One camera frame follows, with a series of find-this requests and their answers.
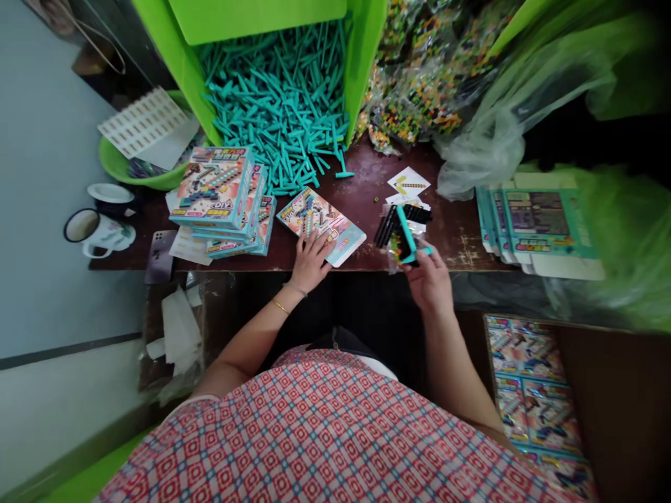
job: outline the wall baseboard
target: wall baseboard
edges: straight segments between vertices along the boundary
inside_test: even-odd
[[[150,405],[145,404],[129,412],[36,476],[0,497],[0,502],[32,503],[47,497],[76,474],[87,469],[151,425]]]

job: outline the enamel mug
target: enamel mug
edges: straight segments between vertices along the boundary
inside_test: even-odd
[[[120,185],[93,184],[86,188],[86,192],[96,200],[96,210],[109,217],[131,217],[138,211],[139,201],[135,195]]]
[[[69,242],[82,243],[82,252],[89,258],[109,257],[133,244],[135,229],[106,217],[96,210],[79,210],[65,224],[63,234]],[[93,255],[95,247],[106,249],[103,255]]]

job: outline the colorful toy box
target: colorful toy box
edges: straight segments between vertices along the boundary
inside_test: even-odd
[[[246,147],[196,147],[178,191],[170,220],[190,227],[239,231],[254,171]]]
[[[194,237],[202,240],[233,240],[249,242],[254,235],[261,199],[268,181],[268,169],[261,165],[254,167],[250,190],[247,195],[247,205],[243,213],[243,224],[239,231],[219,231],[216,229],[193,228]]]
[[[517,375],[521,367],[524,346],[513,336],[511,320],[488,316],[487,331],[494,372]]]
[[[512,332],[521,342],[519,374],[522,377],[565,382],[564,366],[554,332],[540,323],[513,320]]]
[[[255,250],[258,246],[256,233],[250,241],[232,241],[232,240],[209,240],[208,257],[226,258],[235,255],[243,255]]]
[[[578,421],[568,386],[523,379],[531,444],[581,455]]]
[[[311,188],[304,189],[277,214],[278,219],[296,235],[310,237],[312,232],[329,233],[335,248],[326,261],[337,268],[366,241],[366,234],[326,199]]]
[[[528,442],[529,429],[524,410],[522,382],[516,377],[496,376],[498,411],[506,437],[513,442]]]
[[[555,486],[588,502],[598,502],[594,475],[589,463],[566,454],[538,451],[537,465]]]
[[[489,199],[487,186],[475,187],[477,216],[480,221],[480,237],[487,253],[500,256],[498,234],[494,232],[494,212]]]
[[[257,251],[251,251],[250,255],[268,255],[270,246],[270,237],[273,233],[273,222],[275,219],[275,210],[277,209],[277,199],[274,196],[264,196],[261,199],[261,209],[257,222]]]

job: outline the red patterned shirt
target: red patterned shirt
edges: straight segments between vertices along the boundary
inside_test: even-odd
[[[183,405],[99,501],[572,500],[509,451],[340,351],[303,347]]]

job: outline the table surface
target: table surface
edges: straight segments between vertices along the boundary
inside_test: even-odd
[[[431,242],[450,270],[492,271],[510,270],[495,256],[488,254],[480,237],[477,204],[475,200],[449,202],[435,192],[438,171],[442,159],[430,145],[419,145],[401,158],[382,156],[371,147],[365,138],[353,146],[345,155],[347,170],[356,176],[337,180],[335,173],[340,164],[329,159],[332,169],[319,178],[317,193],[352,220],[368,238],[351,257],[337,270],[381,271],[387,270],[387,258],[373,244],[375,231],[380,225],[380,215],[385,198],[396,190],[387,180],[407,166],[426,178],[431,186],[420,194],[426,204],[431,205],[433,221],[427,226],[426,237]],[[91,270],[144,270],[152,236],[156,231],[176,229],[168,220],[168,209],[164,193],[147,191],[149,196],[142,214],[127,219],[137,231],[135,242],[124,251],[115,251],[108,258],[91,260]],[[281,210],[291,199],[280,197],[277,209]],[[291,270],[295,258],[296,236],[280,222],[273,226],[270,249],[267,257],[238,255],[212,261],[209,266],[175,259],[175,271],[282,271]]]

